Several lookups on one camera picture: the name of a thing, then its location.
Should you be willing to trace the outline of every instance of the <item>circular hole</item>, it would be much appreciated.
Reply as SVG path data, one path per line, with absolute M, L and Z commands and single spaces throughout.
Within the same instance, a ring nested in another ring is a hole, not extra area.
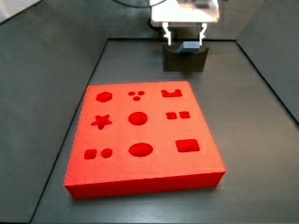
M 128 149 L 130 154 L 139 158 L 148 156 L 152 153 L 152 151 L 154 147 L 148 143 L 136 143 Z
M 138 102 L 138 101 L 140 101 L 140 97 L 139 96 L 135 96 L 134 97 L 134 100 Z
M 144 112 L 135 112 L 134 114 L 131 114 L 131 116 L 128 117 L 128 121 L 134 124 L 134 125 L 143 125 L 147 122 L 147 114 Z
M 100 156 L 103 158 L 110 158 L 112 156 L 112 150 L 111 149 L 104 149 L 102 152 L 100 152 Z

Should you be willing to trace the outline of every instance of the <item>red foam block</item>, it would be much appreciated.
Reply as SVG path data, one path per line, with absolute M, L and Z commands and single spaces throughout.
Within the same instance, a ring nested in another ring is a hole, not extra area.
M 187 81 L 88 87 L 64 180 L 74 199 L 214 187 L 225 173 Z

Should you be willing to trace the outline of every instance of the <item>table surface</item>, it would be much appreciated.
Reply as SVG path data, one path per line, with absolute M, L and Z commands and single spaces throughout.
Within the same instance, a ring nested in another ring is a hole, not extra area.
M 163 71 L 163 44 L 110 40 L 90 85 L 189 81 L 229 172 L 215 189 L 74 200 L 63 187 L 80 108 L 32 223 L 298 222 L 299 131 L 235 42 L 206 42 L 203 73 Z

